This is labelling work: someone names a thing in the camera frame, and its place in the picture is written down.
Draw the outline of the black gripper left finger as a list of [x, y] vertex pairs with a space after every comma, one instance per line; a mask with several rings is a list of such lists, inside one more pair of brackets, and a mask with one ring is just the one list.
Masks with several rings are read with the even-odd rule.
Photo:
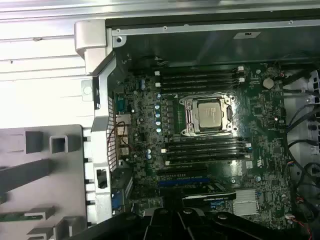
[[144, 216], [125, 212], [86, 230], [87, 240], [173, 240], [175, 192], [166, 191], [163, 207], [148, 209]]

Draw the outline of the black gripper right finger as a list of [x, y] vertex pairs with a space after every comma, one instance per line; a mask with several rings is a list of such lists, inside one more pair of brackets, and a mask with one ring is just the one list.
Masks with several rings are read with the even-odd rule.
[[299, 221], [304, 233], [294, 229], [272, 229], [252, 222], [241, 216], [227, 211], [220, 211], [206, 215], [196, 208], [193, 200], [200, 202], [225, 201], [236, 197], [235, 192], [222, 194], [185, 195], [175, 191], [176, 223], [180, 223], [185, 231], [184, 235], [191, 240], [311, 240], [313, 238], [310, 227]]

